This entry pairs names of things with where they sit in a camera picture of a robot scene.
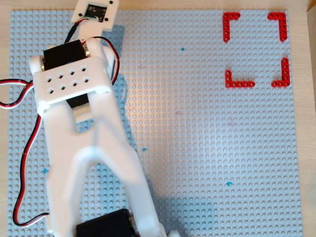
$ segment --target red lego piece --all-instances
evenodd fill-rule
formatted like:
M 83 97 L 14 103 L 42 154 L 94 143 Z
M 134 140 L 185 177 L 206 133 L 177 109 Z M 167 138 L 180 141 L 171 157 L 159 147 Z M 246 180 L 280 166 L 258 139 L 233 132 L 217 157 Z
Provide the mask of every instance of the red lego piece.
M 290 68 L 288 58 L 281 60 L 282 80 L 274 80 L 271 83 L 272 87 L 287 87 L 290 85 Z
M 239 12 L 225 12 L 223 14 L 223 40 L 225 43 L 231 38 L 229 21 L 238 20 L 238 18 L 240 18 Z
M 285 41 L 287 39 L 286 14 L 284 12 L 270 12 L 268 14 L 268 19 L 278 20 L 280 41 Z
M 226 88 L 242 88 L 242 87 L 254 87 L 254 81 L 233 81 L 231 70 L 225 71 L 225 87 Z

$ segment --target wooden table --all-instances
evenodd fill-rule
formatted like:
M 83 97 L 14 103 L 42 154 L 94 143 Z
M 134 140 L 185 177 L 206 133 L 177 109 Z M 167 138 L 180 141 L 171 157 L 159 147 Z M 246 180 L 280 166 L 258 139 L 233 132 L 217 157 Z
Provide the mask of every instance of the wooden table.
M 13 9 L 74 9 L 77 0 L 1 0 L 0 78 L 8 77 L 10 11 Z M 316 112 L 307 10 L 316 0 L 120 0 L 120 9 L 288 9 L 294 104 L 305 237 L 316 236 Z M 7 101 L 7 87 L 0 100 Z M 0 110 L 0 237 L 7 222 L 7 118 Z

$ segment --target white bracket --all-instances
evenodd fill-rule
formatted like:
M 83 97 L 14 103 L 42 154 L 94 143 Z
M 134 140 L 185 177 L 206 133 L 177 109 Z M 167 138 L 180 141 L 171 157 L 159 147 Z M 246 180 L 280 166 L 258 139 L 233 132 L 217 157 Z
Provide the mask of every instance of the white bracket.
M 96 39 L 87 41 L 87 50 L 90 57 L 44 72 L 38 58 L 31 60 L 31 68 L 37 71 L 35 96 L 50 163 L 46 183 L 49 231 L 55 237 L 75 236 L 75 226 L 81 223 L 79 206 L 86 173 L 91 165 L 105 163 L 124 185 L 140 236 L 166 237 L 143 167 L 121 121 L 109 76 L 108 59 L 113 60 L 113 56 L 107 58 Z M 85 133 L 76 133 L 75 113 L 66 100 L 85 93 L 93 126 Z
M 102 22 L 98 20 L 82 21 L 79 25 L 78 39 L 86 40 L 93 36 L 101 36 L 103 31 L 111 32 L 117 10 L 119 8 L 119 0 L 79 0 L 71 22 L 75 23 L 85 16 L 89 5 L 106 7 L 106 13 Z

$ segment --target lego baseplate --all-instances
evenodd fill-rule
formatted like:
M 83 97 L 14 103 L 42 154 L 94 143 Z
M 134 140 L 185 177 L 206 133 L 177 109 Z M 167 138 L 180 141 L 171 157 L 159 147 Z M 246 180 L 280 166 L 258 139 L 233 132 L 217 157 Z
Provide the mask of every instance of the lego baseplate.
M 287 11 L 272 20 L 268 10 L 236 12 L 240 16 L 230 18 L 223 10 L 120 11 L 113 32 L 105 35 L 120 55 L 114 87 L 121 117 L 167 232 L 302 237 Z M 28 58 L 62 44 L 71 15 L 67 10 L 11 13 L 11 78 L 32 79 Z M 281 66 L 285 59 L 287 67 Z M 12 102 L 21 88 L 9 90 Z M 9 112 L 10 237 L 52 237 L 44 221 L 22 229 L 11 218 L 20 156 L 36 114 L 33 93 Z M 91 123 L 79 124 L 78 130 Z M 43 129 L 26 169 L 21 221 L 49 211 Z M 91 167 L 82 193 L 82 220 L 124 207 L 128 203 L 117 177 L 103 164 Z

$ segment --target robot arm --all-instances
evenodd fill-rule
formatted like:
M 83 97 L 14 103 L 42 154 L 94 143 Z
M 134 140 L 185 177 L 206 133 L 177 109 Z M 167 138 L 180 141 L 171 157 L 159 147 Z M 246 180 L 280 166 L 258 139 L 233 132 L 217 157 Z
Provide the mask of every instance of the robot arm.
M 76 232 L 77 237 L 87 236 L 84 233 L 94 236 L 91 230 L 96 226 L 107 226 L 103 230 L 107 236 L 166 237 L 142 165 L 128 143 L 120 118 L 110 78 L 114 56 L 98 39 L 88 39 L 101 35 L 103 30 L 112 30 L 118 4 L 118 0 L 106 4 L 102 0 L 93 4 L 79 0 L 72 21 L 83 16 L 95 18 L 80 26 L 79 39 L 87 39 L 85 46 L 76 40 L 46 50 L 44 61 L 36 56 L 30 62 L 50 162 L 47 178 L 50 214 L 46 222 L 55 237 L 73 237 Z M 93 119 L 93 126 L 85 133 L 76 133 L 75 123 L 83 118 Z M 101 162 L 123 183 L 135 228 L 128 210 L 81 224 L 83 180 L 89 167 Z M 122 220 L 120 235 L 112 226 L 117 218 Z M 179 237 L 179 234 L 172 231 L 169 236 Z

